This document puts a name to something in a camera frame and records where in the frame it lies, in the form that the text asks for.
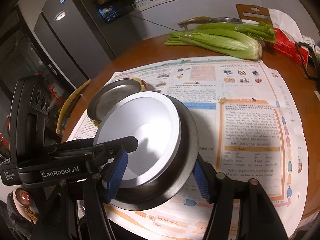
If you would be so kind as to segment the left hand red nails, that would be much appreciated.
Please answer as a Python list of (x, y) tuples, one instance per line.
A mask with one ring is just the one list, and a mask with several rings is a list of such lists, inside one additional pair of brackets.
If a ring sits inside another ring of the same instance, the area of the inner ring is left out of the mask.
[(39, 211), (31, 194), (21, 187), (17, 187), (12, 195), (18, 213), (32, 224), (36, 224)]

